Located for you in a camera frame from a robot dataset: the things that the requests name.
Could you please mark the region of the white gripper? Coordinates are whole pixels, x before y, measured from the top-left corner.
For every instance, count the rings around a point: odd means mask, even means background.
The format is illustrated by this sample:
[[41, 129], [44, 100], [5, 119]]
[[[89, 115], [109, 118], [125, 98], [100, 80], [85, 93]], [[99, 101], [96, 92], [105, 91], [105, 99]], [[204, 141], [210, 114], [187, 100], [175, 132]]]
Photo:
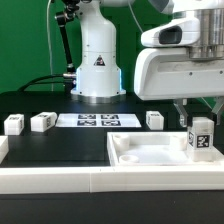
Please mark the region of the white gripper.
[[180, 98], [217, 97], [212, 109], [215, 123], [224, 112], [224, 58], [191, 61], [186, 48], [147, 48], [137, 57], [134, 92], [142, 100], [175, 99], [179, 123], [187, 126]]

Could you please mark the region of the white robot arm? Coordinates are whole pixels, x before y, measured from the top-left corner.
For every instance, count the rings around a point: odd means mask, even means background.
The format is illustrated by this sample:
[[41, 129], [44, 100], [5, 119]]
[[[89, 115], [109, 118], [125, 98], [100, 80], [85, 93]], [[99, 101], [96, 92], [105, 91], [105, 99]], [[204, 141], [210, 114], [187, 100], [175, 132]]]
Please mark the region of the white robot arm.
[[[87, 102], [108, 102], [125, 93], [116, 64], [116, 28], [100, 8], [135, 0], [67, 0], [65, 17], [77, 17], [82, 63], [71, 91]], [[184, 101], [215, 97], [213, 116], [224, 112], [224, 0], [148, 0], [172, 20], [141, 34], [145, 47], [136, 60], [134, 92], [142, 100], [172, 99], [180, 123], [188, 124]]]

